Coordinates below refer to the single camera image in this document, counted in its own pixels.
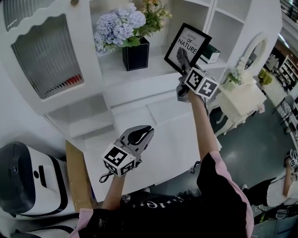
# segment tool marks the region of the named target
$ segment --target fingerprint graphic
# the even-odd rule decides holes
[[[177,60],[179,61],[179,63],[181,63],[181,59],[183,56],[187,57],[187,52],[182,47],[179,47],[177,51]]]

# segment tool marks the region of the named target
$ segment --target green leaf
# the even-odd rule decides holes
[[[133,46],[139,46],[140,45],[140,39],[137,37],[131,37],[123,41],[123,45],[121,47],[133,47]]]
[[[138,30],[139,30],[139,28],[134,29],[134,36],[136,36],[138,34]]]

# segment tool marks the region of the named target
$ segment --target pink sleeve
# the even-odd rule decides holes
[[[92,209],[81,208],[78,225],[76,226],[75,230],[70,234],[69,237],[80,238],[79,230],[81,230],[82,228],[85,228],[88,225],[88,222],[91,219],[92,215],[93,215]]]

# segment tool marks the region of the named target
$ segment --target picture frame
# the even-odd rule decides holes
[[[194,67],[211,40],[211,36],[183,23],[164,60],[183,75],[179,59],[187,54],[190,66]]]

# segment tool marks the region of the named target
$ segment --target tile floor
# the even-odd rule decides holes
[[[226,135],[218,137],[222,145],[220,154],[225,161],[228,171],[233,180],[242,186],[246,183],[248,187],[279,175],[283,170],[284,156],[290,149],[294,148],[290,135],[284,135],[283,127],[280,126],[281,118],[274,113],[272,102],[265,101],[265,113],[256,113],[249,117],[245,124],[231,130]],[[215,109],[210,115],[210,121],[214,132],[219,130],[226,122],[216,124],[221,116],[221,110]],[[199,167],[195,174],[185,172],[176,178],[157,186],[151,186],[151,192],[167,195],[177,195],[179,192],[197,189],[196,179]],[[266,225],[258,225],[254,235],[259,238],[272,237],[275,223],[268,222]]]

